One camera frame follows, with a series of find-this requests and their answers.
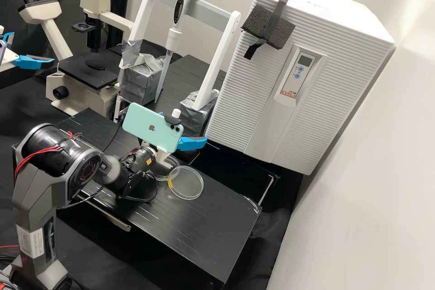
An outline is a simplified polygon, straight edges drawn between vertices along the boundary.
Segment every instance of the digital display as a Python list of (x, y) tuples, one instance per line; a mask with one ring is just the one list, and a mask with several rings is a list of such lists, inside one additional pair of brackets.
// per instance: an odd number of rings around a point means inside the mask
[(301, 57), (299, 58), (298, 63), (301, 64), (301, 65), (309, 67), (309, 65), (311, 64), (311, 61), (313, 61), (311, 58), (304, 57), (303, 55), (301, 55)]

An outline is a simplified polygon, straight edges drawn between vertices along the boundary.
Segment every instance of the yellow label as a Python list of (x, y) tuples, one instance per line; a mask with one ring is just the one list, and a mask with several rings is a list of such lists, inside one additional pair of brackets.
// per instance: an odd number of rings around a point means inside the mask
[(168, 176), (168, 185), (169, 185), (169, 188), (171, 188), (171, 189), (174, 188), (174, 186), (172, 185), (171, 176)]

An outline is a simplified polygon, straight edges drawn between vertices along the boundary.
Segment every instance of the smartphone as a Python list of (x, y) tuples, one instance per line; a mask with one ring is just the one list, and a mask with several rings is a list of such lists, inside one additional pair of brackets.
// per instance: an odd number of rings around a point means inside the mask
[(168, 153), (177, 150), (183, 134), (182, 125), (172, 125), (164, 116), (137, 103), (128, 107), (122, 129), (154, 146), (160, 146)]

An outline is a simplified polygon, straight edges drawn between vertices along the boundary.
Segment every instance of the petri dish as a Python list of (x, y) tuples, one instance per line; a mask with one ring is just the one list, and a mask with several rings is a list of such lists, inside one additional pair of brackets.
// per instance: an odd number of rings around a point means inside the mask
[(195, 169), (180, 165), (168, 175), (168, 185), (172, 192), (185, 200), (198, 198), (204, 189), (204, 181)]
[[(157, 181), (168, 181), (169, 173), (176, 167), (180, 166), (178, 160), (170, 155), (166, 159), (164, 159), (163, 163), (156, 162), (149, 172), (155, 176)], [(174, 171), (172, 178), (177, 176), (177, 172)]]

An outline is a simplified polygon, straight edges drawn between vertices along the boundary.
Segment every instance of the blue clamp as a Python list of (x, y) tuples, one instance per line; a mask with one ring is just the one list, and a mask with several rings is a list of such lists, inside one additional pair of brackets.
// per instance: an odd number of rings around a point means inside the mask
[(54, 59), (34, 59), (28, 56), (20, 55), (19, 58), (12, 63), (21, 69), (41, 69), (43, 64), (50, 63), (52, 61), (54, 61)]
[(9, 32), (9, 33), (4, 34), (4, 35), (3, 35), (3, 41), (4, 41), (6, 44), (8, 44), (7, 39), (8, 39), (8, 37), (9, 37), (9, 35), (14, 35), (14, 34), (15, 34), (15, 32)]
[(188, 150), (198, 150), (205, 146), (208, 141), (207, 136), (202, 137), (181, 137), (177, 149), (184, 152)]

